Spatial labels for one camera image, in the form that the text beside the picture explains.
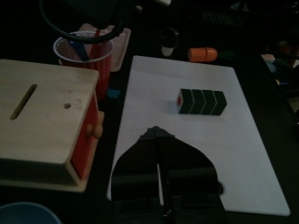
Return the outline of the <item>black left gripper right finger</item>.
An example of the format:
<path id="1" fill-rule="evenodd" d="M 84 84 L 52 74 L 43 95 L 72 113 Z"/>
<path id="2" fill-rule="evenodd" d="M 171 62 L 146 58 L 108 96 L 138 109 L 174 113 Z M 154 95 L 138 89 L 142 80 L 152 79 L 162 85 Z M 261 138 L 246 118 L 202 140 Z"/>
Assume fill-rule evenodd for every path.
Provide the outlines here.
<path id="1" fill-rule="evenodd" d="M 227 224 L 212 162 L 164 129 L 155 128 L 159 197 L 166 224 Z"/>

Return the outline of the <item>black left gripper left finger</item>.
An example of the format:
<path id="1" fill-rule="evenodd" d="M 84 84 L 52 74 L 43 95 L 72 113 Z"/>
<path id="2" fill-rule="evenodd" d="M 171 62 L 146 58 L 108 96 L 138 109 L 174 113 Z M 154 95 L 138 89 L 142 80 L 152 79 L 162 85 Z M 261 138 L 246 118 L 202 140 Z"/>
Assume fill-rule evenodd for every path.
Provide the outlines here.
<path id="1" fill-rule="evenodd" d="M 116 224 L 164 224 L 163 137 L 154 126 L 116 160 L 110 179 Z"/>

